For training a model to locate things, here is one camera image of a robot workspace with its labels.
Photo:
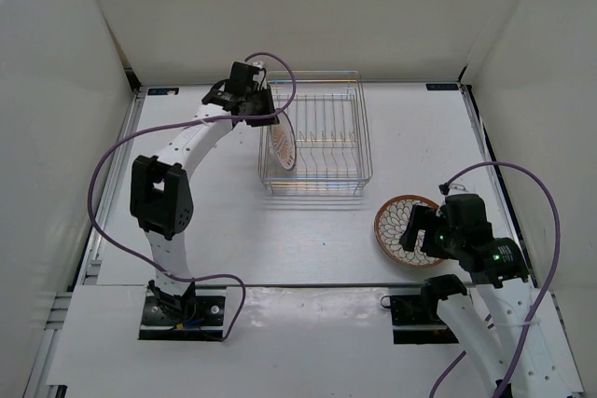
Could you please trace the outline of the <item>orange patterned plate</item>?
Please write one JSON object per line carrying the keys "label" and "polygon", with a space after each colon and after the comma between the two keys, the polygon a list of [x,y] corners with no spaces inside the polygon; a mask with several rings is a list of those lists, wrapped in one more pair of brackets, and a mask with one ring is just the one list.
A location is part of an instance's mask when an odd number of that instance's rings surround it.
{"label": "orange patterned plate", "polygon": [[293,171],[297,163],[295,135],[290,125],[277,124],[270,131],[271,152],[286,171]]}

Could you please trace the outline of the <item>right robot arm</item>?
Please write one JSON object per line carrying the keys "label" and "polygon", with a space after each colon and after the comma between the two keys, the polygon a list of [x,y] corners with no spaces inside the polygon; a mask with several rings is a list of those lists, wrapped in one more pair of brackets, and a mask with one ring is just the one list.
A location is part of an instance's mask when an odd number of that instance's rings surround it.
{"label": "right robot arm", "polygon": [[438,208],[413,206],[399,242],[407,252],[419,248],[455,260],[470,275],[489,321],[475,311],[454,274],[424,282],[419,311],[428,322],[448,326],[489,396],[572,396],[535,317],[542,295],[533,291],[521,249],[510,238],[494,236],[481,197],[457,194]]}

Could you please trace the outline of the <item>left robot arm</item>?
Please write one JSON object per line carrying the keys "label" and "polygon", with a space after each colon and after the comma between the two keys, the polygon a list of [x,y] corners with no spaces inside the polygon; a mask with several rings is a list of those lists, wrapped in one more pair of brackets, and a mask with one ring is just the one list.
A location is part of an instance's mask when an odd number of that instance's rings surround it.
{"label": "left robot arm", "polygon": [[132,164],[130,211],[146,234],[158,265],[149,290],[163,301],[174,323],[186,323],[196,310],[187,266],[184,231],[194,205],[190,178],[219,140],[239,123],[268,127],[279,123],[267,68],[262,62],[235,62],[229,77],[213,85],[192,118],[157,154]]}

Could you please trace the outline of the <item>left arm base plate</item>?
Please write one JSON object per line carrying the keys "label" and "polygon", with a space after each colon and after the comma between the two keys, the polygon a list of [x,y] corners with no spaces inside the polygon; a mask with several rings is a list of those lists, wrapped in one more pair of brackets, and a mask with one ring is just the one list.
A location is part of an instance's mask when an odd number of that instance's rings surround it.
{"label": "left arm base plate", "polygon": [[144,341],[221,342],[224,335],[225,289],[195,288],[167,295],[153,282],[146,289],[138,330]]}

